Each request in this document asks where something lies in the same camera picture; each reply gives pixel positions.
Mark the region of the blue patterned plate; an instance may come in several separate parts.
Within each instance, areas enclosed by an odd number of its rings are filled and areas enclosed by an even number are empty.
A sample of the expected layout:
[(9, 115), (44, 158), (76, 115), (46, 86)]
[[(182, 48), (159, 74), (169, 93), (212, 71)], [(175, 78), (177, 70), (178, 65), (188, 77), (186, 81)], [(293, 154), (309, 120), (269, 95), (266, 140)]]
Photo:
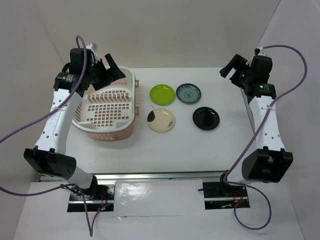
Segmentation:
[(175, 91), (177, 98), (184, 104), (192, 105), (197, 103), (201, 97), (201, 90), (194, 84), (181, 84)]

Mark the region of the lime green plate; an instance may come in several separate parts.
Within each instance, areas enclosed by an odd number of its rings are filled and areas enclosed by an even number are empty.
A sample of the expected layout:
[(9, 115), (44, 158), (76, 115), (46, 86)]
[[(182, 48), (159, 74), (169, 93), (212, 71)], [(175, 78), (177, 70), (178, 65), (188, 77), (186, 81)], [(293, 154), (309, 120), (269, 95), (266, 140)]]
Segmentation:
[(171, 86), (158, 84), (150, 90), (149, 96), (153, 103), (160, 106), (166, 106), (175, 100), (176, 93)]

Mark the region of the cream plate with black spot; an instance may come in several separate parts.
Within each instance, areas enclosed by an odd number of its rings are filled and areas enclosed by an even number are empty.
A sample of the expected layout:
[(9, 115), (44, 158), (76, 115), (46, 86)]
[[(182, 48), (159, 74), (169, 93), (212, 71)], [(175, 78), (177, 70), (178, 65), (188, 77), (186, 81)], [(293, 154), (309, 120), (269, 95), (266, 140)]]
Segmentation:
[(166, 108), (156, 108), (149, 112), (147, 116), (148, 126), (155, 132), (165, 133), (170, 131), (175, 125), (175, 115)]

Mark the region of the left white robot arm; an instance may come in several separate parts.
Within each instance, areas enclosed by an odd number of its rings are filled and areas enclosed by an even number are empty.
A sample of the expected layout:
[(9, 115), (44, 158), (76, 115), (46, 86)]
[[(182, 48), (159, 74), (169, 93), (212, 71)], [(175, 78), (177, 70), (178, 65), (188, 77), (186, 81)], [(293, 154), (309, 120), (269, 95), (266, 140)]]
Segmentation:
[(109, 68), (105, 67), (92, 49), (70, 50), (70, 61), (54, 80), (50, 115), (46, 118), (42, 134), (35, 146), (26, 148), (23, 154), (36, 172), (60, 177), (78, 186), (88, 200), (97, 197), (98, 180), (96, 176), (80, 169), (74, 157), (66, 155), (66, 143), (73, 117), (85, 91), (90, 86), (100, 90), (125, 78), (109, 53), (105, 58)]

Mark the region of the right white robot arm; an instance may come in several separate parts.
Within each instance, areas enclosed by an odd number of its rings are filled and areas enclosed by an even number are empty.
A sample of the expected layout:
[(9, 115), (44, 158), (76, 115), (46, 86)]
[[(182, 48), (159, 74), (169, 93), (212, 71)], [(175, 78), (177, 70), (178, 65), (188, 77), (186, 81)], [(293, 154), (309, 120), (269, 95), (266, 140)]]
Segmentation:
[(236, 54), (219, 72), (226, 78), (235, 70), (230, 81), (246, 96), (253, 117), (254, 135), (250, 143), (255, 144), (251, 154), (240, 155), (241, 166), (231, 167), (219, 182), (218, 190), (223, 196), (230, 196), (236, 185), (278, 183), (293, 163), (293, 154), (285, 149), (280, 137), (274, 103), (276, 89), (268, 82), (272, 67), (272, 59), (263, 51), (250, 60)]

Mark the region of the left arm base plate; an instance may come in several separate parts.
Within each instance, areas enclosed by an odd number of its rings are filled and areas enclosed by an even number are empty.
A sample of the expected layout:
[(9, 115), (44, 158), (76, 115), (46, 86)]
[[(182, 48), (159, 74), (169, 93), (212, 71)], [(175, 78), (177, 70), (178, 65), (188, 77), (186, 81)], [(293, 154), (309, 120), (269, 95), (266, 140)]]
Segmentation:
[[(114, 182), (107, 182), (106, 184), (99, 184), (94, 195), (84, 195), (87, 211), (89, 213), (97, 212), (103, 208), (102, 212), (114, 211), (114, 196), (116, 184)], [(68, 213), (83, 213), (85, 212), (84, 201), (79, 190), (70, 192), (68, 200)]]

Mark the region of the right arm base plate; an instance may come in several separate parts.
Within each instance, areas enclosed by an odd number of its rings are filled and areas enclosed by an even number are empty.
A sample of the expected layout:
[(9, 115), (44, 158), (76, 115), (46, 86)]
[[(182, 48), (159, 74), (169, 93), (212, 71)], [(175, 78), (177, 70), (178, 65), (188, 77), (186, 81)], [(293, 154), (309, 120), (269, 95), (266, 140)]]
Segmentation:
[(198, 190), (203, 193), (206, 210), (250, 208), (248, 192), (243, 186), (224, 186), (220, 182), (203, 182)]

